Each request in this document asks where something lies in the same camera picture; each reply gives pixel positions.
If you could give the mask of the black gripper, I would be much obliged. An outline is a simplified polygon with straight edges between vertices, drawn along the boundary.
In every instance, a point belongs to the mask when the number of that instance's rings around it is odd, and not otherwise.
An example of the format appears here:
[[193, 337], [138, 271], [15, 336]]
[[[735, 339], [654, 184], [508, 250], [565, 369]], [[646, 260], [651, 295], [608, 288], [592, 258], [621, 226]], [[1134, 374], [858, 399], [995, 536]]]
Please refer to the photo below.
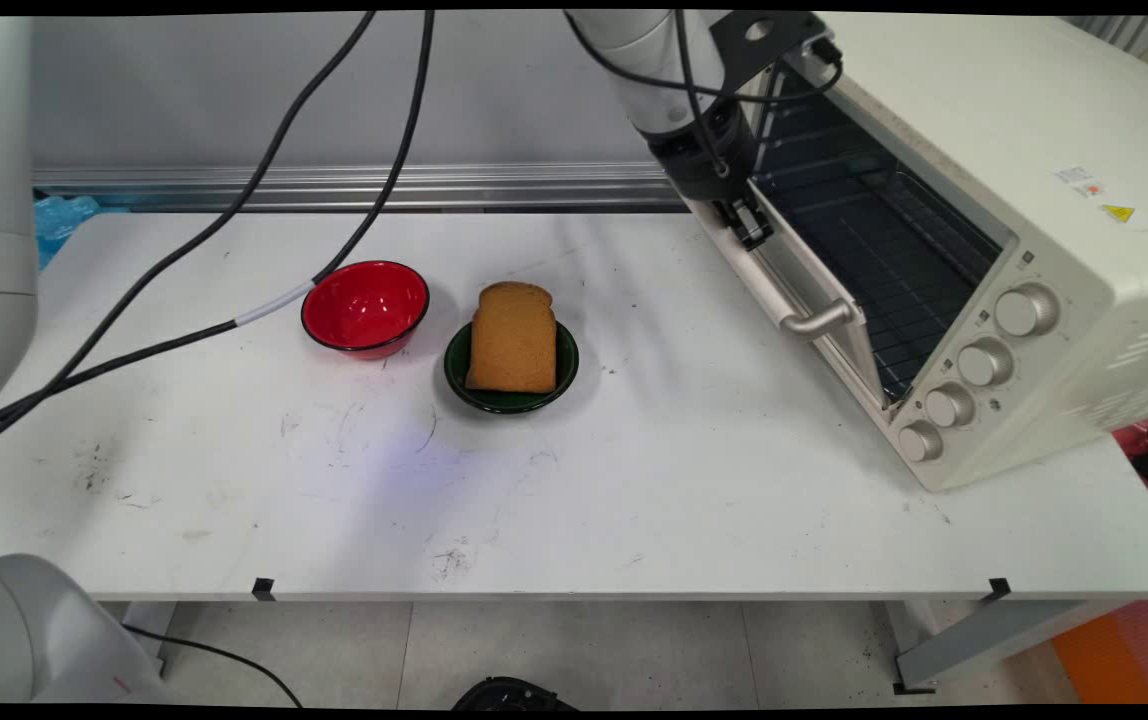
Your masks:
[[722, 224], [737, 231], [744, 250], [754, 251], [774, 234], [760, 202], [742, 199], [757, 164], [757, 140], [739, 102], [718, 100], [705, 111], [705, 119], [714, 150], [728, 168], [726, 176], [716, 172], [693, 124], [664, 136], [647, 133], [647, 149], [680, 195], [714, 202]]

